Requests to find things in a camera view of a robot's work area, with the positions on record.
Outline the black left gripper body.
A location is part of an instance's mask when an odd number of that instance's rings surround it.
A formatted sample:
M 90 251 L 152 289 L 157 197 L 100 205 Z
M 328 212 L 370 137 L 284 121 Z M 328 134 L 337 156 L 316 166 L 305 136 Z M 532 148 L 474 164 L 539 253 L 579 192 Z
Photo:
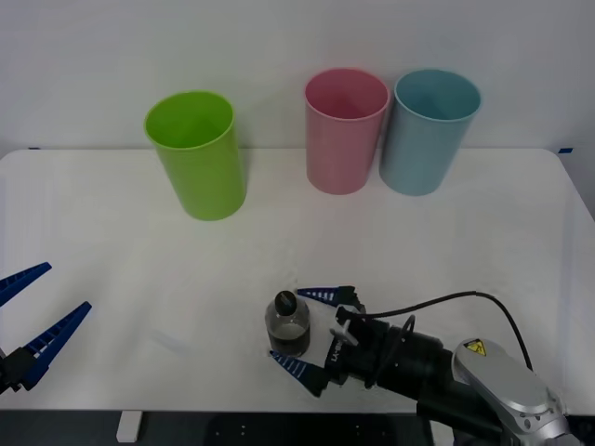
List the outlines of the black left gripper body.
M 26 374 L 31 369 L 31 352 L 26 348 L 17 348 L 1 358 L 1 389 L 3 394 L 8 389 L 18 391 L 26 383 Z

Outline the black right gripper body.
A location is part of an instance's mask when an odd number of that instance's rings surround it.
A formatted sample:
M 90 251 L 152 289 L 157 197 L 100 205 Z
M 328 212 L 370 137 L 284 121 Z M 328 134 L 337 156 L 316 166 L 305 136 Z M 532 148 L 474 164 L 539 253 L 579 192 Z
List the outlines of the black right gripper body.
M 343 385 L 354 377 L 368 384 L 378 367 L 387 324 L 363 318 L 354 306 L 339 306 L 330 332 L 333 340 L 324 361 L 330 380 Z

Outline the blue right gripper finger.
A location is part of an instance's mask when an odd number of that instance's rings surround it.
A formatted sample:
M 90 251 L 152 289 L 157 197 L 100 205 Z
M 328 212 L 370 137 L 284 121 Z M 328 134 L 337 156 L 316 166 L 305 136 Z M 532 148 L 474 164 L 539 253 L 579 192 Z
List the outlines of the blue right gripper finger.
M 360 301 L 355 287 L 351 285 L 298 288 L 297 294 L 335 308 L 337 316 L 345 316 L 347 313 L 366 313 L 366 308 Z
M 327 371 L 317 365 L 298 358 L 285 356 L 276 350 L 270 356 L 315 398 L 320 398 L 330 381 Z

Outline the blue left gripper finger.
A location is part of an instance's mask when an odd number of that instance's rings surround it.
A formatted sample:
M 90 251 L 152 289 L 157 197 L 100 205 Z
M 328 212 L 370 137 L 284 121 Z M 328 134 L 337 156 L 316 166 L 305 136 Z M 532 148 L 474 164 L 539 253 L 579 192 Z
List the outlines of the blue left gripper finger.
M 31 390 L 38 384 L 48 371 L 50 363 L 60 353 L 91 309 L 91 304 L 85 301 L 24 346 L 33 358 L 33 364 L 26 369 L 21 378 L 21 384 L 26 390 Z
M 52 269 L 48 262 L 38 264 L 0 280 L 0 307 Z

